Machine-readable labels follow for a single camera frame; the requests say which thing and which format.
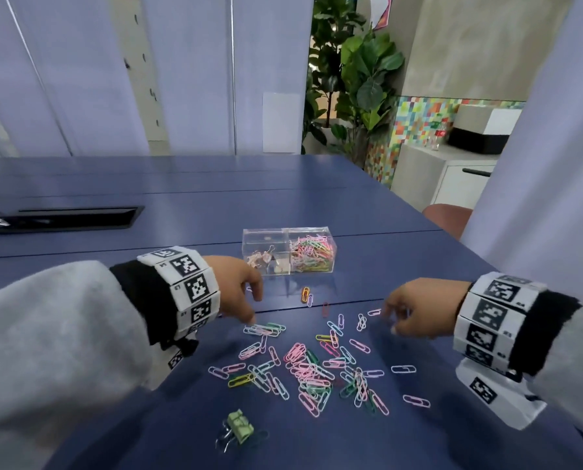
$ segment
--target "gray sweatshirt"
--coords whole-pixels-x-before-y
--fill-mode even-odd
[[[62,265],[0,290],[0,469],[41,468],[83,419],[136,387],[158,386],[180,352],[151,345],[148,331],[99,262]],[[583,308],[544,355],[532,389],[583,427]]]

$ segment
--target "tiled wall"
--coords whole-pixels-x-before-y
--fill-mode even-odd
[[[472,100],[472,99],[436,99],[429,97],[401,97],[396,106],[393,129],[390,134],[375,139],[370,143],[365,171],[382,184],[391,187],[393,172],[398,163],[398,154],[403,143],[422,142],[435,134],[430,123],[441,117],[452,128],[454,117],[461,104],[492,105],[503,108],[521,109],[525,102]]]

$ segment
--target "table surface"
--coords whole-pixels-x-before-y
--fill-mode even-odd
[[[284,367],[273,372],[291,394],[287,402],[252,386],[228,389],[206,370],[237,362],[254,337],[233,320],[216,320],[199,332],[197,353],[162,387],[138,391],[78,429],[48,468],[75,462],[123,469],[583,470],[583,442],[563,415],[549,408],[522,432],[505,426],[456,379],[460,356],[449,339],[393,337],[377,317],[368,319],[366,331],[355,330],[358,313],[380,306],[405,281],[472,280],[492,268],[342,158],[0,159],[1,211],[134,204],[146,208],[130,229],[1,236],[0,287],[72,260],[111,265],[174,244],[240,257],[244,227],[329,226],[338,245],[334,272],[267,277],[265,298],[254,304],[262,312],[257,318],[287,325],[270,343],[280,356],[300,341],[326,358],[315,335],[327,331],[319,305],[329,302],[331,318],[345,316],[344,339],[372,349],[353,353],[361,367],[387,371],[369,384],[390,415],[370,415],[333,395],[314,419]],[[317,307],[301,306],[303,286],[311,287]],[[389,367],[395,364],[418,371],[394,375]],[[428,399],[431,408],[410,406],[403,394]],[[214,440],[236,409],[269,439],[221,455]]]

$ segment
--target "clear acrylic container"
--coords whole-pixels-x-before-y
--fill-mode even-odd
[[[244,229],[244,260],[263,275],[332,272],[337,253],[327,227]]]

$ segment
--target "hand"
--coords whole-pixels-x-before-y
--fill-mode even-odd
[[[395,335],[429,338],[451,335],[470,284],[425,278],[407,282],[389,294],[381,316],[389,318],[396,314],[397,323],[391,329]]]
[[[242,323],[254,324],[254,310],[246,301],[244,290],[250,284],[253,298],[263,299],[263,278],[261,273],[251,268],[243,260],[225,256],[206,256],[217,284],[219,285],[221,303],[219,311],[222,315],[233,316]]]

